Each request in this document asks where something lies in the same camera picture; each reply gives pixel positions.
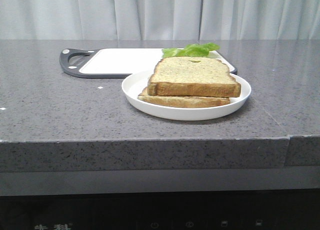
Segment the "bread slice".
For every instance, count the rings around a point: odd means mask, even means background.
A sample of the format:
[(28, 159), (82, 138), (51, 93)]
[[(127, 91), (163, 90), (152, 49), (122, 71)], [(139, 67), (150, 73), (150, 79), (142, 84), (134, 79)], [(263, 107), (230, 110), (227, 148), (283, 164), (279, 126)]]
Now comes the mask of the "bread slice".
[(200, 96), (234, 98), (241, 84), (220, 60), (203, 57), (171, 57), (160, 60), (148, 80), (151, 96)]
[(152, 96), (148, 94), (147, 87), (142, 90), (137, 98), (147, 103), (176, 108), (209, 108), (227, 105), (231, 102), (229, 98), (219, 97)]

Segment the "green lettuce leaf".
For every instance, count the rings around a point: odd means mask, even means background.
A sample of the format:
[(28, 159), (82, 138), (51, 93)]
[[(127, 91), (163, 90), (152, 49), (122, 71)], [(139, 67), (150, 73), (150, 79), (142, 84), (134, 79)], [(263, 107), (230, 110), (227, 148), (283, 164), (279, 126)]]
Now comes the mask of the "green lettuce leaf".
[(214, 43), (189, 44), (184, 48), (164, 48), (162, 58), (170, 57), (207, 57), (211, 51), (219, 50), (220, 46)]

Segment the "white round plate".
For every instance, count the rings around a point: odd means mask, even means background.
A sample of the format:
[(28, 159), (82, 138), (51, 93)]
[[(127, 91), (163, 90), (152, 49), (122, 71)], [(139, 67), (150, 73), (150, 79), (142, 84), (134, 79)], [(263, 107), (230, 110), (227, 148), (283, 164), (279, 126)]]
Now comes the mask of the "white round plate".
[(252, 92), (250, 84), (243, 78), (232, 74), (241, 84), (241, 93), (237, 98), (231, 98), (230, 104), (210, 108), (175, 108), (147, 103), (138, 99), (138, 95), (147, 86), (152, 70), (138, 72), (126, 77), (122, 82), (122, 91), (129, 103), (138, 110), (149, 115), (181, 121), (210, 120), (227, 116), (243, 106)]

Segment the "white cutting board grey rim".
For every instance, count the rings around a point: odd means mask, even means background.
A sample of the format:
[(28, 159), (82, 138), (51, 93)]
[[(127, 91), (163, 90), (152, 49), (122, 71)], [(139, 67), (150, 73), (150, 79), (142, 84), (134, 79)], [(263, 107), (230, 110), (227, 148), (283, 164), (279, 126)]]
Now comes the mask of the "white cutting board grey rim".
[(123, 79), (141, 71), (153, 71), (162, 59), (161, 48), (64, 49), (62, 70), (78, 78)]

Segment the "black appliance control panel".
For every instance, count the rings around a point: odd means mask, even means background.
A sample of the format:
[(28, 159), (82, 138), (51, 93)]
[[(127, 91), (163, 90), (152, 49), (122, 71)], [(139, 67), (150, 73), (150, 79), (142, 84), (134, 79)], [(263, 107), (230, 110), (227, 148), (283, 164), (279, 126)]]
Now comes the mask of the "black appliance control panel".
[(319, 229), (318, 189), (0, 199), (1, 229)]

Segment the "grey-white curtain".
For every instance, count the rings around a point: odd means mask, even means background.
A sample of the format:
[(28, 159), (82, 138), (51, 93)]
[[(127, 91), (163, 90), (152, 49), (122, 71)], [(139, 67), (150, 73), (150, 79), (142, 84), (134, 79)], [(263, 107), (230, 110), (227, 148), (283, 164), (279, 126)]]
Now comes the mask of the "grey-white curtain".
[(0, 0), (3, 40), (317, 40), (320, 0)]

